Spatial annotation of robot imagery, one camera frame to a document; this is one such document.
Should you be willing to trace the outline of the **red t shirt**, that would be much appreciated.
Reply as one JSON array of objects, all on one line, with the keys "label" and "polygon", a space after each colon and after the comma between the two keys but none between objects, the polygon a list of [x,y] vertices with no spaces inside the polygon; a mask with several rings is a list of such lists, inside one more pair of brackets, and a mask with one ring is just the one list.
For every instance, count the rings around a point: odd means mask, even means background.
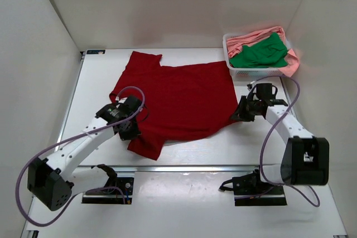
[{"label": "red t shirt", "polygon": [[141,135],[128,150],[157,160],[166,141],[203,139],[233,123],[238,103],[224,61],[162,66],[161,55],[132,52],[126,68],[109,94],[145,100],[147,112],[137,116]]}]

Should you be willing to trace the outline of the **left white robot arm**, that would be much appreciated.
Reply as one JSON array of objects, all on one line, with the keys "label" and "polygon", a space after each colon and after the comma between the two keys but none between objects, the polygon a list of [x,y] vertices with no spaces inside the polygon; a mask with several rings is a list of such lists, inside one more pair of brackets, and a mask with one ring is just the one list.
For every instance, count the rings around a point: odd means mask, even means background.
[{"label": "left white robot arm", "polygon": [[28,167],[27,188],[50,210],[57,211],[70,197],[100,188],[111,192],[117,185],[117,174],[105,164],[77,171],[79,164],[102,143],[116,134],[124,140],[140,135],[134,112],[142,102],[130,95],[122,103],[101,108],[84,129],[84,136],[68,142],[45,159],[35,158]]}]

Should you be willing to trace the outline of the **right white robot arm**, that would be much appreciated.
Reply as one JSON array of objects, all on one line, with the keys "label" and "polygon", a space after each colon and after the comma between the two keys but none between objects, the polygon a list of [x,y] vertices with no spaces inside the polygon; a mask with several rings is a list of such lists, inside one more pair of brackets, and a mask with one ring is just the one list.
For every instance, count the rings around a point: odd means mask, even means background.
[{"label": "right white robot arm", "polygon": [[280,164],[260,163],[258,169],[233,180],[233,187],[245,195],[261,194],[276,186],[324,186],[329,180],[329,149],[326,138],[305,129],[291,113],[291,107],[276,97],[271,83],[248,84],[231,119],[252,122],[262,116],[271,124],[269,134],[277,132],[285,144]]}]

